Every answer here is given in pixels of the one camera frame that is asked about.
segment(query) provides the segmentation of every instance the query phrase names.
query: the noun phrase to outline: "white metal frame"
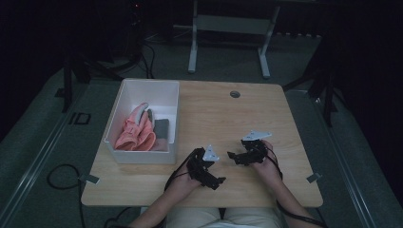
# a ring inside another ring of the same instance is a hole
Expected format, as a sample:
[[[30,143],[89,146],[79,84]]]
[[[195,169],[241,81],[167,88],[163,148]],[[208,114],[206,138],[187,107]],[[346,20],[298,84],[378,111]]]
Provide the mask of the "white metal frame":
[[[193,26],[192,26],[192,47],[189,57],[189,73],[196,72],[196,62],[198,57],[198,30],[214,30],[225,32],[239,32],[248,34],[264,35],[264,42],[258,48],[260,67],[263,78],[270,77],[269,66],[266,59],[266,51],[273,35],[278,12],[280,7],[275,7],[271,19],[237,18],[225,16],[212,16],[198,14],[198,0],[193,1]]]

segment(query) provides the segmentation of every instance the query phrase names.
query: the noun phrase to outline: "pink towel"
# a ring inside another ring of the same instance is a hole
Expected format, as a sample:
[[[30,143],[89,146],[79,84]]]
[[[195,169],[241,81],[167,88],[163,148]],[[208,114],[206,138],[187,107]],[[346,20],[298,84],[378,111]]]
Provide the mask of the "pink towel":
[[[148,151],[153,146],[156,136],[152,122],[148,118],[147,103],[137,106],[125,121],[124,132],[116,141],[115,148],[126,151]]]

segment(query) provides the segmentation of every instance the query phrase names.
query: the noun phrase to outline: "gray floor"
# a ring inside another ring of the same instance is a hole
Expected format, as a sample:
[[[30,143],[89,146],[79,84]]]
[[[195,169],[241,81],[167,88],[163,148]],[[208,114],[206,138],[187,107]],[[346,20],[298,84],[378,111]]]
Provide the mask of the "gray floor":
[[[203,37],[197,71],[188,74],[188,33],[177,32],[179,36],[173,44],[161,42],[159,36],[151,37],[151,34],[147,39],[156,53],[153,73],[157,79],[284,86],[301,76],[320,41],[318,38],[275,36],[267,54],[272,74],[267,80],[261,77],[255,48],[230,47],[229,43],[212,43],[203,40]],[[144,47],[144,56],[150,63],[150,48]],[[144,78],[144,65],[121,74]],[[62,82],[62,72],[55,74],[1,142],[1,227],[81,226],[78,189],[53,189],[47,184],[47,175],[62,163],[73,164],[80,173],[89,172],[119,83],[96,76],[89,85],[74,84],[75,103],[68,113],[62,114],[63,100],[53,96],[57,88],[63,86]],[[401,227],[402,209],[382,176],[354,117],[335,99],[338,112],[332,114],[333,127],[327,127],[320,114],[321,103],[316,103],[306,94],[310,83],[287,91],[286,97],[313,170],[322,175],[317,183],[324,203],[318,211],[329,227]],[[91,114],[89,124],[69,124],[73,113]],[[57,141],[51,142],[49,136],[55,136]],[[42,170],[37,172],[37,176],[28,176],[31,182],[27,184],[27,191],[23,191],[18,184],[27,170],[34,169],[29,168],[37,155],[42,159]],[[71,169],[62,168],[52,176],[52,180],[66,186],[74,184],[76,178]],[[16,191],[27,194],[17,197],[13,195]],[[84,206],[86,227],[103,227],[107,219],[116,217],[123,209]],[[310,211],[320,219],[317,210]],[[139,208],[132,208],[122,215],[119,222],[125,224],[138,213]]]

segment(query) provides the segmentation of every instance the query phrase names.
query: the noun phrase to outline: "person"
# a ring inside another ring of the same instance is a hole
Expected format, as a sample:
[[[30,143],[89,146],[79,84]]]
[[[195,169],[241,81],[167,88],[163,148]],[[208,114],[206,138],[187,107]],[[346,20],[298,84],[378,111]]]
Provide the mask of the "person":
[[[313,219],[309,212],[302,207],[279,173],[277,158],[273,145],[261,140],[267,148],[267,156],[262,163],[251,163],[261,181],[272,189],[274,197],[283,209],[293,215]],[[167,189],[142,214],[134,219],[128,227],[150,228],[158,225],[165,217],[166,228],[221,228],[221,227],[281,227],[276,208],[227,208],[223,219],[218,208],[174,208],[177,203],[187,198],[190,193],[201,186],[187,174],[186,165],[178,170],[177,178],[173,179]],[[294,217],[285,216],[290,228],[321,227]]]

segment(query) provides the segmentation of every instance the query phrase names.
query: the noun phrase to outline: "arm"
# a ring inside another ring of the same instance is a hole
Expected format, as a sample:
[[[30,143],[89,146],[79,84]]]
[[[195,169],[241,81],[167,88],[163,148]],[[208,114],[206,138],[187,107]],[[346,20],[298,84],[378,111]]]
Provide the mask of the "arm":
[[[197,180],[192,180],[188,174],[184,174],[187,173],[186,165],[178,173],[179,175],[169,184],[166,191],[145,212],[133,220],[129,227],[149,228],[158,225],[177,203],[184,200],[194,189],[201,185]]]
[[[267,141],[262,142],[266,145],[267,148],[273,150],[272,144]],[[268,156],[276,161],[276,157],[272,152],[268,151]],[[270,160],[265,159],[262,163],[252,163],[251,166],[256,170],[265,185],[273,190],[275,198],[285,210],[294,215],[313,219],[308,211],[304,207],[302,207],[302,205],[297,201],[297,199],[290,192],[287,186],[282,182],[276,166]],[[302,220],[290,218],[288,216],[285,216],[285,220],[291,228],[319,227]]]

